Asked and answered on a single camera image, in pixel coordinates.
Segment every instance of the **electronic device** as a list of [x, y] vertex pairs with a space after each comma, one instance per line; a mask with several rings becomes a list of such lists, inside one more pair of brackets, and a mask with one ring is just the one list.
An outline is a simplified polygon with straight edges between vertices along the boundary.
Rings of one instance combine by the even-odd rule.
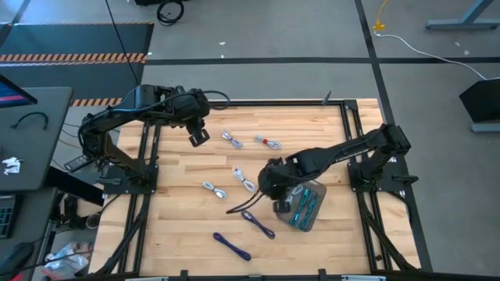
[[0, 108], [36, 105], [36, 98], [33, 98], [25, 90], [17, 87], [10, 80], [0, 74]]
[[67, 169], [70, 173], [74, 173], [79, 169], [84, 168], [86, 165], [89, 165], [93, 161], [89, 159], [86, 155], [80, 155], [75, 159], [67, 162], [63, 165], [64, 169]]
[[0, 195], [0, 239], [11, 237], [20, 204], [20, 195]]

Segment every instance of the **black desk leg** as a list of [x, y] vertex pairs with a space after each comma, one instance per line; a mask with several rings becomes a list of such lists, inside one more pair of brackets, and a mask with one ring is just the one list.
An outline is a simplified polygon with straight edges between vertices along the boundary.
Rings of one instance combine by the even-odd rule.
[[84, 199], [85, 201], [102, 206], [102, 190], [94, 187], [84, 181], [70, 176], [54, 167], [48, 169], [45, 185], [56, 187], [64, 193], [71, 194], [74, 197]]

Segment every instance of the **table leg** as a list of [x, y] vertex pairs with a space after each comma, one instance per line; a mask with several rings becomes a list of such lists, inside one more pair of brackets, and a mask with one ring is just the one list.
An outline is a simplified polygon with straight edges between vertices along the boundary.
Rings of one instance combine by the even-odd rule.
[[500, 19], [477, 19], [493, 0], [476, 0], [469, 11], [459, 20], [428, 20], [427, 28], [431, 30], [464, 30], [464, 29], [495, 29], [500, 25]]
[[74, 197], [78, 197], [98, 206], [104, 204], [102, 190], [54, 167], [48, 169], [45, 185], [55, 187], [64, 193], [71, 194]]

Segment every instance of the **keyboard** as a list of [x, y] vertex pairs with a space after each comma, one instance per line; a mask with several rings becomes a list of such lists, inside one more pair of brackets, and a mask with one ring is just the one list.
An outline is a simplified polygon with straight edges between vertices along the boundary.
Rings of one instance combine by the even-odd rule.
[[0, 239], [12, 235], [20, 203], [20, 195], [0, 195]]

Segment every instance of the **blue cable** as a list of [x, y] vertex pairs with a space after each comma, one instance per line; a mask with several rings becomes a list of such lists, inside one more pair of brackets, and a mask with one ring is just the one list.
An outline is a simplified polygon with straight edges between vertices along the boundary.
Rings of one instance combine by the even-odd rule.
[[271, 229], [268, 229], [265, 226], [263, 226], [254, 215], [250, 214], [250, 212], [243, 211], [241, 212], [241, 216], [243, 216], [243, 219], [246, 219], [249, 222], [258, 226], [269, 239], [274, 239], [274, 237], [276, 237], [276, 235]]
[[228, 246], [231, 250], [233, 250], [234, 253], [236, 253], [237, 255], [239, 255], [240, 258], [243, 258], [246, 261], [250, 261], [252, 259], [252, 256], [249, 253], [247, 253], [247, 252], [245, 252], [245, 251], [243, 251], [241, 249], [236, 248], [233, 244], [229, 243], [222, 236], [222, 234], [220, 234], [220, 233], [213, 233], [213, 239], [215, 239], [215, 240], [219, 241], [220, 243]]

